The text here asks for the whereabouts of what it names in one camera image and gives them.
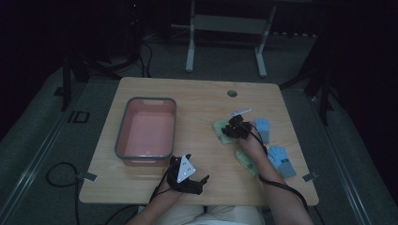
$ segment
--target blue object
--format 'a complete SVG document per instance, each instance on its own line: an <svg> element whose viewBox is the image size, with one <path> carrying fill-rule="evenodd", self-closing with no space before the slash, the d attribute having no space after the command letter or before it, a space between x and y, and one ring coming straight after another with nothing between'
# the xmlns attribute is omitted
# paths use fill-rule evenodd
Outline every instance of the blue object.
<svg viewBox="0 0 398 225"><path fill-rule="evenodd" d="M265 118L256 118L253 121L258 130L258 133L261 136L261 139L263 140L263 143L269 143L269 121Z"/></svg>
<svg viewBox="0 0 398 225"><path fill-rule="evenodd" d="M286 150L282 146L272 145L268 150L268 158L273 167L283 178L295 176L297 173L287 157Z"/></svg>

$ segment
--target person's arm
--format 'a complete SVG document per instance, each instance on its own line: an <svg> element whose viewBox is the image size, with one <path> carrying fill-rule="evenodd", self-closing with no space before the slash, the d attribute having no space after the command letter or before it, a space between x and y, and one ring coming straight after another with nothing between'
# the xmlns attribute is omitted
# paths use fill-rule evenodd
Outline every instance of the person's arm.
<svg viewBox="0 0 398 225"><path fill-rule="evenodd" d="M161 183L158 193L161 193L169 188L169 184L166 182L166 180L164 180ZM181 192L177 192L172 189L157 195L152 202L150 202L143 211L133 217L127 223L127 225L152 225L158 217L160 217L174 203L176 203L181 195Z"/></svg>
<svg viewBox="0 0 398 225"><path fill-rule="evenodd" d="M252 133L259 137L254 128L252 128ZM264 179L285 184L269 161L262 145L252 134L247 139L237 139L237 141L246 154L253 159ZM294 193L267 184L263 184L263 187L276 224L313 224L301 200Z"/></svg>

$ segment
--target gray mat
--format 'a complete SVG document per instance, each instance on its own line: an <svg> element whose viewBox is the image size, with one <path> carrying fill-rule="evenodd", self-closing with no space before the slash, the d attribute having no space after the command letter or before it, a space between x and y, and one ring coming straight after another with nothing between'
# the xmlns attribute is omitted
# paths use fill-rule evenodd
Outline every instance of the gray mat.
<svg viewBox="0 0 398 225"><path fill-rule="evenodd" d="M270 37L265 53L268 69L268 77L265 79L257 75L252 47L224 48L198 43L193 73L186 73L185 60L188 50L186 42L183 42L184 44L149 43L153 51L150 72L155 78L281 84L298 73L314 40L307 37ZM143 47L142 54L145 62L148 62L149 50ZM140 66L135 66L119 73L123 76L139 77L141 69ZM36 100L41 99L41 102L32 104L1 143L0 158L5 168L2 170L0 182L2 205L15 186L24 166L37 152L46 132L60 114L60 99L51 97L60 79L59 74L54 76L57 79L50 79L52 85L36 98ZM320 175L314 180L320 199L317 207L326 224L358 224L331 159L329 140L324 133L323 125L314 114L313 105L302 93L304 85L305 82L300 82L283 91L283 98L308 167L311 172ZM117 82L107 78L98 77L90 81L73 106L74 111L90 112L88 122L64 124L50 155L46 158L10 224L74 224L74 188L51 187L45 181L45 174L55 163L61 161L73 163L79 171L87 170L116 88ZM394 224L398 221L396 205L380 182L380 177L366 154L366 148L358 132L345 111L339 108L338 103L334 101L331 103L336 111L328 112L329 131L342 152L348 171L354 177L353 180L371 221L374 224ZM31 129L24 129L26 124L29 124ZM56 181L72 181L72 170L61 168L57 171L59 173L54 177ZM103 224L123 206L125 205L80 202L82 224ZM131 208L122 212L115 218L114 224L123 224L131 217L133 211ZM320 224L320 219L313 208L310 209L310 215L315 224ZM265 213L265 218L268 224L273 224L270 213Z"/></svg>

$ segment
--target table leg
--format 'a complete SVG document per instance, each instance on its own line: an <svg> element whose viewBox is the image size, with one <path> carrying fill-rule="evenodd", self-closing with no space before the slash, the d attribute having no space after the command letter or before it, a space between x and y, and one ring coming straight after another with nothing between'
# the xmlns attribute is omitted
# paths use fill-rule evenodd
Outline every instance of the table leg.
<svg viewBox="0 0 398 225"><path fill-rule="evenodd" d="M191 0L191 25L190 25L190 46L188 47L187 65L185 70L187 72L193 71L193 59L195 56L195 1Z"/></svg>
<svg viewBox="0 0 398 225"><path fill-rule="evenodd" d="M264 50L264 46L266 45L266 41L267 41L267 38L269 35L269 30L272 25L275 11L276 11L276 7L273 7L271 12L269 13L267 23L264 27L264 32L262 34L261 43L258 47L254 48L255 59L257 60L258 72L259 72L260 77L267 76L266 66L264 65L263 50Z"/></svg>

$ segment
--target white tag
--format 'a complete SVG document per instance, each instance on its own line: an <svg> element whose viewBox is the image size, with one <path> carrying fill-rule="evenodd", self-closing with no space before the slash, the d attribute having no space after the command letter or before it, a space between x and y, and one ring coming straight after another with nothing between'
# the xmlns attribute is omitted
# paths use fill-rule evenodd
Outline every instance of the white tag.
<svg viewBox="0 0 398 225"><path fill-rule="evenodd" d="M195 169L192 164L188 161L188 159L183 156L181 158L181 164L179 165L178 178L176 179L177 183L183 182L185 179L190 177L195 173Z"/></svg>

